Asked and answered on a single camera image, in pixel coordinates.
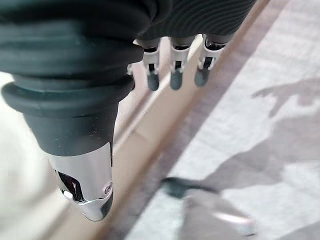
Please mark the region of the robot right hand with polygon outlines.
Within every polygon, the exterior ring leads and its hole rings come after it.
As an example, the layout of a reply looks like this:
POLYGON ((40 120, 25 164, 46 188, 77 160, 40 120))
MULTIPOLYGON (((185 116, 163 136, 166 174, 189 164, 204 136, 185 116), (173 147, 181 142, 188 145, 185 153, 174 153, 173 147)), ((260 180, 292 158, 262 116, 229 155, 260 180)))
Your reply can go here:
POLYGON ((194 38, 203 35, 195 74, 204 86, 253 0, 3 0, 1 90, 47 153, 62 194, 89 220, 108 214, 118 107, 143 62, 159 87, 160 40, 171 42, 170 86, 182 85, 194 38))

